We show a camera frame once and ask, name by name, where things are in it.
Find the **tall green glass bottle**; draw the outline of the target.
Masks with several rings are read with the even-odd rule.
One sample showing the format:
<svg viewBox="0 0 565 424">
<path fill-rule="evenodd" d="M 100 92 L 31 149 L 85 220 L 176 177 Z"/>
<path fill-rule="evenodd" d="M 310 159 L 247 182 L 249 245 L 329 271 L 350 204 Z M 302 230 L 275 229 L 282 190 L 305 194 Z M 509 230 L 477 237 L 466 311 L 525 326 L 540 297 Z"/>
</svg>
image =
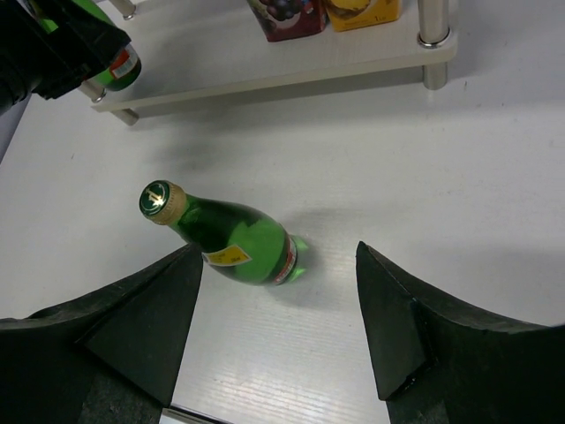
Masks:
<svg viewBox="0 0 565 424">
<path fill-rule="evenodd" d="M 32 14 L 48 33 L 58 29 L 57 23 L 49 18 L 36 1 L 26 2 L 32 8 Z M 74 1 L 74 3 L 102 21 L 115 25 L 111 18 L 91 0 Z M 108 91 L 121 91 L 130 86 L 139 76 L 142 69 L 141 60 L 131 44 L 121 49 L 113 63 L 103 72 L 93 77 L 93 80 Z"/>
</svg>

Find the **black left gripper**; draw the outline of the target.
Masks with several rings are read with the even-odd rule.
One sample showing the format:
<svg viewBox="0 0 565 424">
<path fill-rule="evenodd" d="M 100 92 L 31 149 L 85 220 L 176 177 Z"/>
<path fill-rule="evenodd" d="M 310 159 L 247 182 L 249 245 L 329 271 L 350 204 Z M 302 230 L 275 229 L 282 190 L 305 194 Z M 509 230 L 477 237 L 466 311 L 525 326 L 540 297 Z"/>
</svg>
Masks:
<svg viewBox="0 0 565 424">
<path fill-rule="evenodd" d="M 1 112 L 59 98 L 110 67 L 131 38 L 80 1 L 1 2 Z"/>
</svg>

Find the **short green glass bottle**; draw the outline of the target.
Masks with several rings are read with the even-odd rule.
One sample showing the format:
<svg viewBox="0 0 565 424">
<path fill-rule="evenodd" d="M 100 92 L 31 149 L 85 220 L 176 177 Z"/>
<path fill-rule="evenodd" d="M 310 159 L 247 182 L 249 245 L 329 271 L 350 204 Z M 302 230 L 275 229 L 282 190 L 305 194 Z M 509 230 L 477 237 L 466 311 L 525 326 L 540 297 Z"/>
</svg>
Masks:
<svg viewBox="0 0 565 424">
<path fill-rule="evenodd" d="M 305 241 L 258 209 L 192 196 L 170 181 L 155 180 L 142 190 L 139 210 L 196 246 L 203 261 L 229 279 L 279 285 L 306 272 Z"/>
</svg>

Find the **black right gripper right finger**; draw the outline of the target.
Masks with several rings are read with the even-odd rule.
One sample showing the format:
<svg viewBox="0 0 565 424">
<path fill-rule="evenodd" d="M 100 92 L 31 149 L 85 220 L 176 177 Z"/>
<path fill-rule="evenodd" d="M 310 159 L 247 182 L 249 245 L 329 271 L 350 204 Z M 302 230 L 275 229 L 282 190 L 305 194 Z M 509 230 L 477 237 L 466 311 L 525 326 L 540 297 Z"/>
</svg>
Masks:
<svg viewBox="0 0 565 424">
<path fill-rule="evenodd" d="M 473 306 L 365 243 L 356 275 L 376 389 L 392 422 L 563 422 L 562 326 Z"/>
</svg>

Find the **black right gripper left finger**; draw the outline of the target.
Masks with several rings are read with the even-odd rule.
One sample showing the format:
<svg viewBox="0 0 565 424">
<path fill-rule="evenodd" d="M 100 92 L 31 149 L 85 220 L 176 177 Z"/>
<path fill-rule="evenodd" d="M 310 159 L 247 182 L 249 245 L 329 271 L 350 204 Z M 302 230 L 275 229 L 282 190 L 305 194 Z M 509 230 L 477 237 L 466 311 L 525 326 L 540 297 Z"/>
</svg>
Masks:
<svg viewBox="0 0 565 424">
<path fill-rule="evenodd" d="M 203 260 L 182 247 L 25 319 L 1 322 L 4 423 L 156 423 L 170 406 Z"/>
</svg>

